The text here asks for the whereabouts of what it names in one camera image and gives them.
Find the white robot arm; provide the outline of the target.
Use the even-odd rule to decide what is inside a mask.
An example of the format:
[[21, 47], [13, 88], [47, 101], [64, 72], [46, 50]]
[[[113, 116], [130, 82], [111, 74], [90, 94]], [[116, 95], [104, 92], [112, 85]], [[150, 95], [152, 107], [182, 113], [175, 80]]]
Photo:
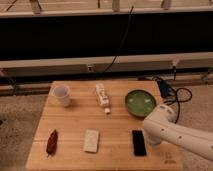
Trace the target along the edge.
[[157, 105], [142, 123], [146, 141], [150, 145], [167, 141], [213, 161], [213, 133], [177, 125], [176, 117], [171, 107]]

